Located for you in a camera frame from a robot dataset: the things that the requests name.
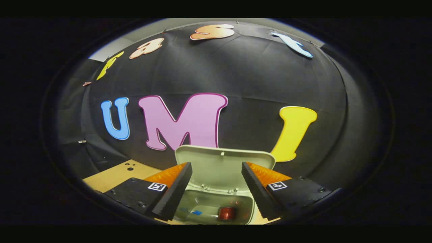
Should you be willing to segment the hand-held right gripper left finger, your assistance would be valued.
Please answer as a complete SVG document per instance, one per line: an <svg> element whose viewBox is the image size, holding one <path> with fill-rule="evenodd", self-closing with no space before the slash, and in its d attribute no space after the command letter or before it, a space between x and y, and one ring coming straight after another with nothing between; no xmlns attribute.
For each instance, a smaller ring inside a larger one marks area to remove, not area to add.
<svg viewBox="0 0 432 243"><path fill-rule="evenodd" d="M103 194L146 217L173 220L192 172L186 162L144 180L128 178Z"/></svg>

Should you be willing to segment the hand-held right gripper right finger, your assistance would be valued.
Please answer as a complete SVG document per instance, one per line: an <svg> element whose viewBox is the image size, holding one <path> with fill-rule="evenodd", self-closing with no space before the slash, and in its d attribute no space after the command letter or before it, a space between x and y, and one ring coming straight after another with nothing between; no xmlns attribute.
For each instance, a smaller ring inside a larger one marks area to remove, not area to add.
<svg viewBox="0 0 432 243"><path fill-rule="evenodd" d="M262 217L268 220L298 220L317 213L340 193L310 178L292 178L250 162L242 163L242 176Z"/></svg>

